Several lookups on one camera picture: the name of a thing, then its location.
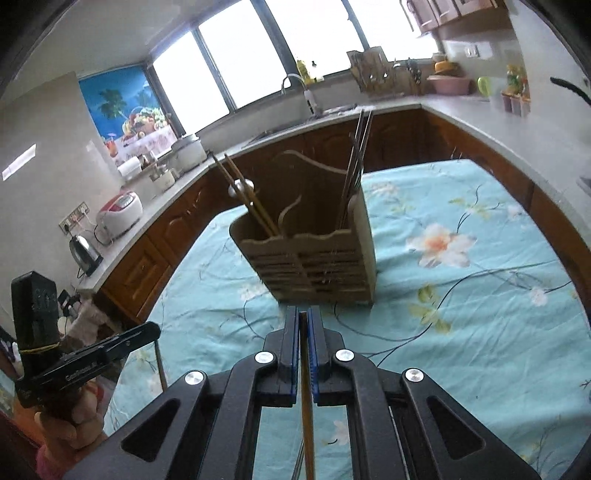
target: human hand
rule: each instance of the human hand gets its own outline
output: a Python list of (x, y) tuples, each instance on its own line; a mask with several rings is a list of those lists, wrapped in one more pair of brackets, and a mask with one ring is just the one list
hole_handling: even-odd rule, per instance
[(88, 382), (72, 409), (72, 420), (76, 425), (46, 412), (35, 414), (35, 423), (45, 439), (47, 460), (61, 470), (69, 470), (107, 438), (103, 433), (104, 420), (97, 413), (97, 407), (96, 385)]

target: blue floral tablecloth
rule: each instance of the blue floral tablecloth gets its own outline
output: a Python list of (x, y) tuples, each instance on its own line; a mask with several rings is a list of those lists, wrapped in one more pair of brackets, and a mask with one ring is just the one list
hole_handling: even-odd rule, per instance
[[(382, 368), (429, 374), (544, 479), (591, 433), (591, 338), (576, 291), (521, 206), (469, 160), (365, 175), (375, 304), (322, 305), (325, 327)], [(227, 370), (281, 328), (277, 304), (229, 238), (243, 207), (218, 215), (163, 291), (150, 320), (170, 383)], [(105, 429), (160, 393), (153, 346), (130, 355)], [(264, 409), (256, 479), (291, 476), (301, 441), (294, 409)], [(351, 479), (346, 413), (316, 408), (319, 479)]]

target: kitchen counter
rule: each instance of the kitchen counter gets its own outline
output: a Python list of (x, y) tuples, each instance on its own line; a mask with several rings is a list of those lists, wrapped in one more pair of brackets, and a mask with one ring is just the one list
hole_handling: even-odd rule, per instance
[[(534, 115), (522, 119), (494, 110), (490, 104), (477, 97), (428, 95), (386, 100), (308, 121), (255, 142), (242, 142), (217, 156), (228, 154), (239, 157), (279, 140), (352, 119), (359, 115), (361, 108), (374, 109), (376, 114), (423, 108), (453, 123), (491, 147), (527, 175), (560, 208), (587, 247), (591, 245), (591, 197), (576, 183), (579, 176), (589, 175), (591, 172), (589, 148), (576, 138), (568, 138), (564, 132), (556, 130)], [(561, 159), (566, 157), (568, 162), (563, 162)], [(178, 179), (172, 188), (144, 205), (144, 214), (139, 221), (111, 246), (101, 249), (101, 265), (90, 277), (83, 278), (77, 288), (78, 292), (97, 292), (131, 246), (211, 168), (216, 168), (215, 163), (207, 160)]]

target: palm tree picture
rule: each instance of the palm tree picture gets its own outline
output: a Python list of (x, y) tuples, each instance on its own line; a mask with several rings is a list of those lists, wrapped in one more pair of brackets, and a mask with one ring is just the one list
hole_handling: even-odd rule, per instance
[(100, 112), (109, 120), (117, 118), (119, 115), (127, 119), (123, 113), (123, 109), (127, 106), (127, 102), (123, 100), (123, 96), (119, 90), (105, 89), (99, 92), (99, 95), (105, 99), (99, 108)]

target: electric kettle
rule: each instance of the electric kettle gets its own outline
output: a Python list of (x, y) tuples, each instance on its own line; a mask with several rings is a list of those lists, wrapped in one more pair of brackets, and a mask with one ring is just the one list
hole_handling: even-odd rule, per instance
[(72, 235), (70, 238), (70, 252), (80, 269), (88, 276), (92, 275), (96, 267), (103, 261), (103, 257), (96, 248), (82, 235)]

